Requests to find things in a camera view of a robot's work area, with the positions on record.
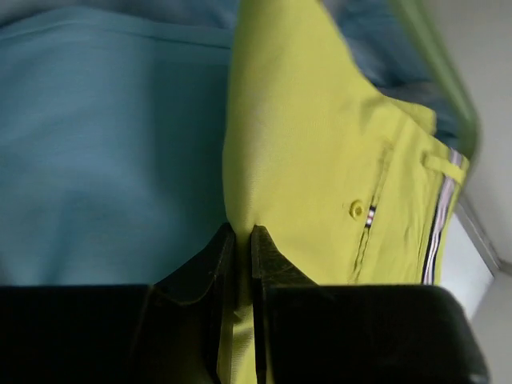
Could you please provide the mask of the light blue cloth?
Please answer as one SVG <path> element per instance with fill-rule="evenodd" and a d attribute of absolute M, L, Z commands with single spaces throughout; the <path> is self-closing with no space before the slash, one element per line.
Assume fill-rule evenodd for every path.
<path fill-rule="evenodd" d="M 83 7 L 1 29 L 1 282 L 155 283 L 226 220 L 232 34 Z"/>

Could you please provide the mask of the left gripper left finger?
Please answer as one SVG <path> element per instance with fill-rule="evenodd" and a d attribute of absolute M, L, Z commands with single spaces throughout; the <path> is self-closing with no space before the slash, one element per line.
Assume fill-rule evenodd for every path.
<path fill-rule="evenodd" d="M 234 232 L 153 285 L 4 286 L 4 383 L 228 383 Z"/>

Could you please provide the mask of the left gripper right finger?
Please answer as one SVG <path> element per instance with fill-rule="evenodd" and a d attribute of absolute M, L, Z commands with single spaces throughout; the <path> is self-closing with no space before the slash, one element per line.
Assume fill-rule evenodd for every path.
<path fill-rule="evenodd" d="M 260 383 L 487 383 L 463 308 L 438 286 L 321 286 L 250 236 Z"/>

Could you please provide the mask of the yellow shorts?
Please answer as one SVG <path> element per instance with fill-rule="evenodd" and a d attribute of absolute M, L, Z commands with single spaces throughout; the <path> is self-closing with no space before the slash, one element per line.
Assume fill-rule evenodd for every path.
<path fill-rule="evenodd" d="M 386 1 L 243 1 L 222 179 L 240 277 L 231 380 L 257 380 L 250 234 L 321 285 L 441 275 L 460 127 Z"/>

